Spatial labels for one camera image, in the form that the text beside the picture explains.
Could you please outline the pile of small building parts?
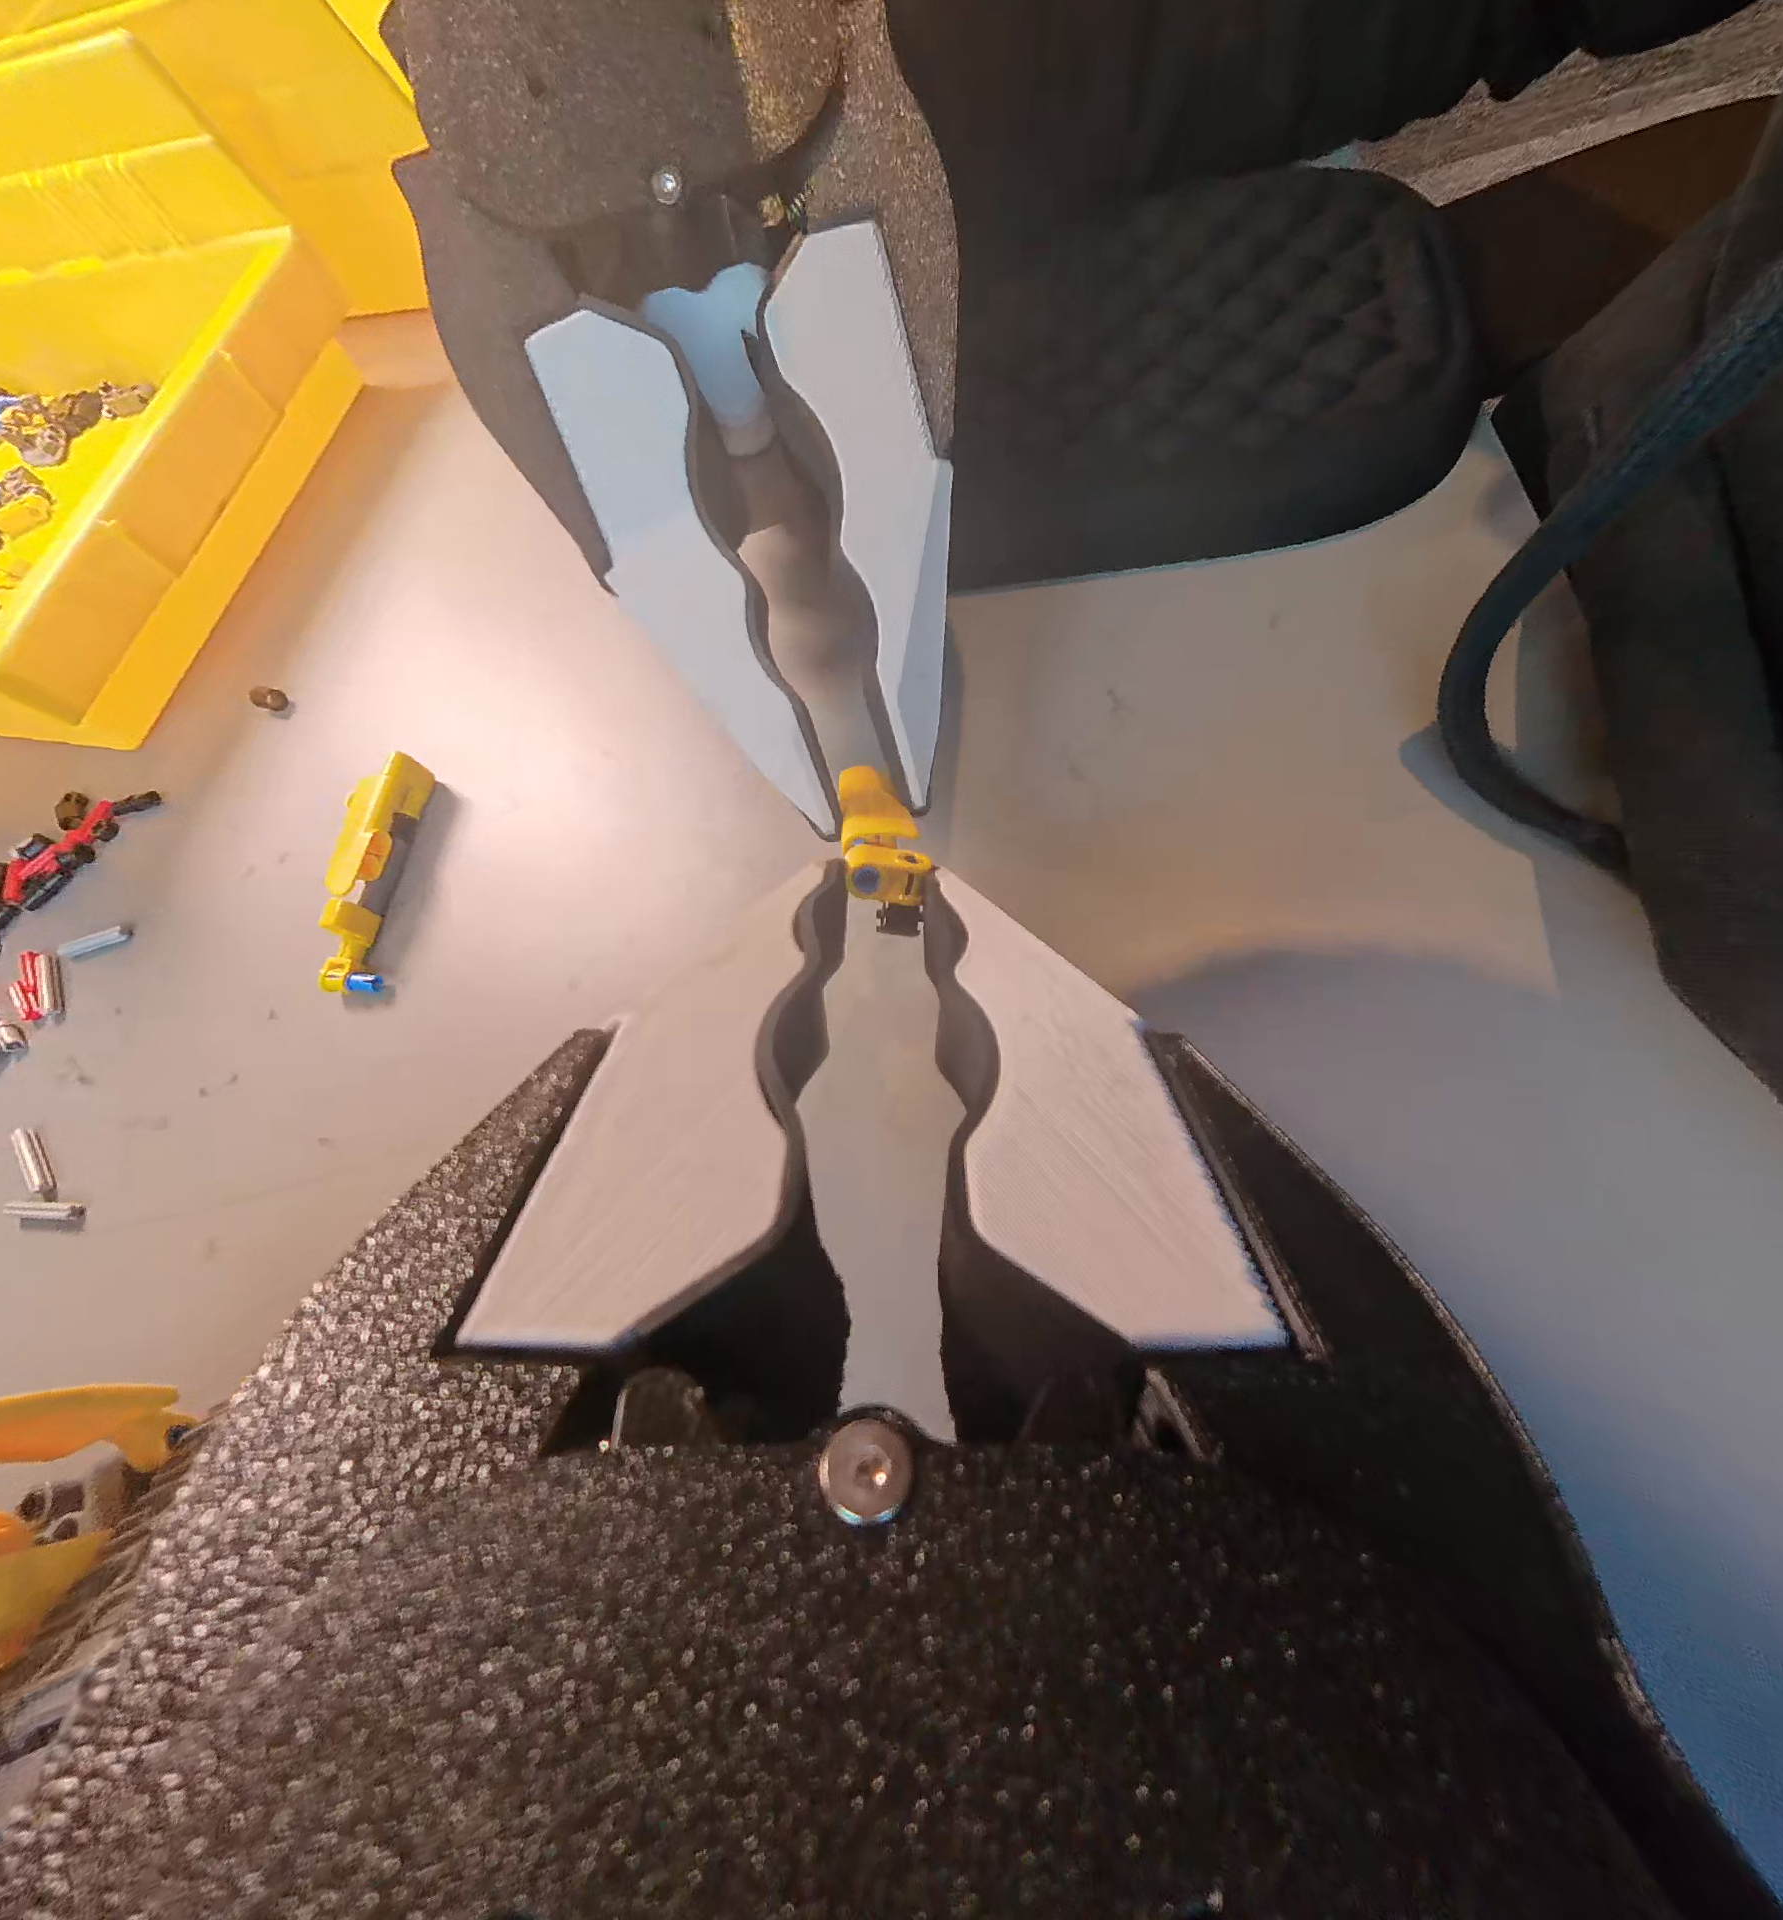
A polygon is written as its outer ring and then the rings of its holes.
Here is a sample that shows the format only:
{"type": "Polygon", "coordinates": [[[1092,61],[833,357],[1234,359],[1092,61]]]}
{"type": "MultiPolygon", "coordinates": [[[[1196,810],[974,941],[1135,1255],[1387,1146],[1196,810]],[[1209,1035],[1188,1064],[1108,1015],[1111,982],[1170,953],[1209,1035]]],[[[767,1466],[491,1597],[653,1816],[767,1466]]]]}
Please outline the pile of small building parts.
{"type": "Polygon", "coordinates": [[[53,807],[53,825],[20,837],[0,858],[0,1073],[29,1054],[36,1031],[66,1021],[69,970],[133,939],[130,924],[106,924],[38,944],[30,921],[68,896],[130,820],[161,802],[155,789],[115,799],[68,791],[53,807]]]}

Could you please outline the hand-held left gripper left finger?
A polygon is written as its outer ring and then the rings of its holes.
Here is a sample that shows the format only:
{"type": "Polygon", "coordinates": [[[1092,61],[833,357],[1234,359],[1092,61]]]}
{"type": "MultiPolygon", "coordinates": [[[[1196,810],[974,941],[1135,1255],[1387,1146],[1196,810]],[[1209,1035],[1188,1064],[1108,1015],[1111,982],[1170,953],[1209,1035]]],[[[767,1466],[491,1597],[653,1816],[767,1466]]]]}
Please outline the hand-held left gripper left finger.
{"type": "Polygon", "coordinates": [[[798,873],[613,1027],[461,1303],[457,1349],[622,1353],[780,1240],[839,962],[840,873],[798,873]]]}

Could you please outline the person's right forearm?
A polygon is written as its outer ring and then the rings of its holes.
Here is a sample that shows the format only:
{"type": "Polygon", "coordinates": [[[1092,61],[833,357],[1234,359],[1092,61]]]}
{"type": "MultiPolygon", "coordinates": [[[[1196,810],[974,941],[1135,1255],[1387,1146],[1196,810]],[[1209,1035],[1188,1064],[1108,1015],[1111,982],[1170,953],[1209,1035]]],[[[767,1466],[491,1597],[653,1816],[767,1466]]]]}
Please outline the person's right forearm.
{"type": "Polygon", "coordinates": [[[1374,142],[1741,1],[894,1],[964,216],[1064,220],[1374,142]]]}

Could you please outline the yellow beam assembly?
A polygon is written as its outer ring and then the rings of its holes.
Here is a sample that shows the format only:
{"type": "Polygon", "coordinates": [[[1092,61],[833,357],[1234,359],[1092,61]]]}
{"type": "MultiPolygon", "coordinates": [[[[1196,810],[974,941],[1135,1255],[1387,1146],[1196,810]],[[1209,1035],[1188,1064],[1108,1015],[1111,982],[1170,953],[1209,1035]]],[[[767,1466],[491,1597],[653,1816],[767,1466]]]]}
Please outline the yellow beam assembly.
{"type": "Polygon", "coordinates": [[[332,953],[370,954],[375,947],[435,784],[424,762],[394,751],[349,791],[319,917],[335,941],[332,953]]]}

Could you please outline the yellow tracked toy robot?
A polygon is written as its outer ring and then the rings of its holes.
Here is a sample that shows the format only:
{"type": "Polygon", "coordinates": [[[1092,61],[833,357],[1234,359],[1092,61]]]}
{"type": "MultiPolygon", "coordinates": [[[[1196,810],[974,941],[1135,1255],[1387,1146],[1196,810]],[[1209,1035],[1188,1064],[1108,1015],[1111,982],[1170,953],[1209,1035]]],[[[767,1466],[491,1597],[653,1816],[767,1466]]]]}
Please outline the yellow tracked toy robot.
{"type": "Polygon", "coordinates": [[[0,1507],[0,1750],[110,1640],[210,1416],[171,1385],[89,1383],[0,1399],[0,1466],[49,1466],[0,1507]]]}

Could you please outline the yellow parts bin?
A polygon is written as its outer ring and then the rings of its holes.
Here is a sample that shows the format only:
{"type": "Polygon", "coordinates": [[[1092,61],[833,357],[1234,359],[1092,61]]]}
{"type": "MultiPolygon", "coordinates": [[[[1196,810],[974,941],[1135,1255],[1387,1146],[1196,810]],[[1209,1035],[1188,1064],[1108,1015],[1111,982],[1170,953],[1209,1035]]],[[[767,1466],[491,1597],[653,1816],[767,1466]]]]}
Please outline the yellow parts bin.
{"type": "Polygon", "coordinates": [[[145,739],[361,393],[349,329],[427,303],[381,14],[0,4],[0,387],[158,387],[44,474],[0,736],[145,739]]]}

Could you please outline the yellow wedge panel piece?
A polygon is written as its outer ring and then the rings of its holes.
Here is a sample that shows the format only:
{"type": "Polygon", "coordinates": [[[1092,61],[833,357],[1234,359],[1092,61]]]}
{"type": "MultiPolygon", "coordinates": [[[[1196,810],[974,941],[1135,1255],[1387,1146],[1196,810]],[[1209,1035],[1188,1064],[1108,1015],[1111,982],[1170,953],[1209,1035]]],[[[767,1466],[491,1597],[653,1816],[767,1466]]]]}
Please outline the yellow wedge panel piece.
{"type": "Polygon", "coordinates": [[[897,845],[918,839],[911,810],[884,772],[871,763],[849,765],[836,777],[839,841],[849,855],[854,845],[897,845]]]}

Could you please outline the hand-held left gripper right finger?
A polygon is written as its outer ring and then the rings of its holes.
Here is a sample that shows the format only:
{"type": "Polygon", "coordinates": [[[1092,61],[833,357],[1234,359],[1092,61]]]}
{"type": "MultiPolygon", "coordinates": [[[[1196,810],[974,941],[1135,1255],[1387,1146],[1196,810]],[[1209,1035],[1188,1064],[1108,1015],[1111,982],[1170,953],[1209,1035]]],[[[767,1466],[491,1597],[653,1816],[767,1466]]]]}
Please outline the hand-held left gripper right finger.
{"type": "Polygon", "coordinates": [[[974,1253],[1139,1353],[1287,1346],[1131,1008],[950,873],[930,880],[926,974],[974,1253]]]}

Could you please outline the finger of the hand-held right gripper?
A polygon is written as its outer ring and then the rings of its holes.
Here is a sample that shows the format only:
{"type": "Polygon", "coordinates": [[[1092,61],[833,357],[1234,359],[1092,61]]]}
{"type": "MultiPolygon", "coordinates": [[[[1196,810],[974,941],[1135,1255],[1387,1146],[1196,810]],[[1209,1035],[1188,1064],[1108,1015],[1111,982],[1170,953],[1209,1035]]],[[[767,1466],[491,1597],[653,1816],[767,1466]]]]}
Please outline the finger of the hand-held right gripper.
{"type": "Polygon", "coordinates": [[[830,841],[859,613],[756,339],[758,301],[593,301],[524,351],[604,537],[605,590],[830,841]]]}
{"type": "Polygon", "coordinates": [[[944,709],[950,462],[872,217],[809,227],[758,301],[750,351],[821,542],[856,703],[900,799],[926,813],[944,709]]]}

